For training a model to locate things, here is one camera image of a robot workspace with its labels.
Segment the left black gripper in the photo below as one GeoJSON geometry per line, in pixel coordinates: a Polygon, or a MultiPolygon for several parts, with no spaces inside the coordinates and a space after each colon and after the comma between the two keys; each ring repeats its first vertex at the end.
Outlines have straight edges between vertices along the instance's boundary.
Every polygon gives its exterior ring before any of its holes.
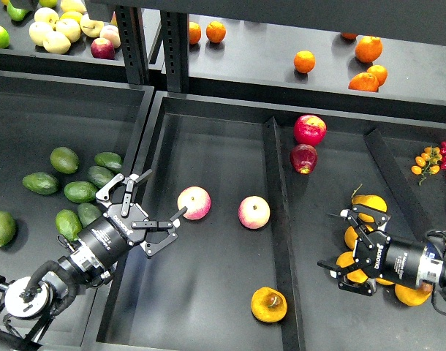
{"type": "Polygon", "coordinates": [[[78,238],[103,268],[109,268],[137,244],[146,257],[151,258],[178,238],[176,230],[181,225],[180,218],[188,210],[186,206],[166,221],[151,221],[138,204],[132,204],[135,188],[144,184],[152,174],[152,169],[141,175],[133,173],[124,176],[118,173],[96,193],[96,201],[107,209],[106,216],[95,219],[78,234],[78,238]],[[125,186],[121,204],[113,204],[110,196],[120,186],[125,186]],[[167,235],[158,243],[147,239],[148,234],[157,232],[167,235]]]}

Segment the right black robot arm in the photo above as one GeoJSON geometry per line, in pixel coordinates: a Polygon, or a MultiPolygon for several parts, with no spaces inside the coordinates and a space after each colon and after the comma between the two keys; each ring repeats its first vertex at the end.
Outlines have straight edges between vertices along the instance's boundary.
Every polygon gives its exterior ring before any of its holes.
{"type": "Polygon", "coordinates": [[[371,296],[375,279],[419,288],[432,285],[431,303],[435,311],[446,316],[446,234],[429,232],[441,240],[438,249],[432,242],[411,241],[385,232],[390,217],[367,205],[353,205],[339,214],[358,235],[352,252],[353,262],[342,268],[334,260],[320,260],[319,267],[330,271],[338,288],[371,296]]]}

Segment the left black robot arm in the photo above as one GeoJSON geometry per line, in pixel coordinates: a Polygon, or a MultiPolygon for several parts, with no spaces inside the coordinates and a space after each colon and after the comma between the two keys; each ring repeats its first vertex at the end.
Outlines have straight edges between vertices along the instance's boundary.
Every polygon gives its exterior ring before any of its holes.
{"type": "Polygon", "coordinates": [[[117,174],[96,195],[102,215],[64,242],[69,256],[48,260],[32,275],[7,282],[0,276],[0,343],[9,350],[38,350],[39,340],[52,321],[88,288],[100,287],[113,278],[117,262],[141,246],[152,257],[177,239],[181,208],[167,220],[158,221],[134,202],[135,189],[151,176],[117,174]]]}

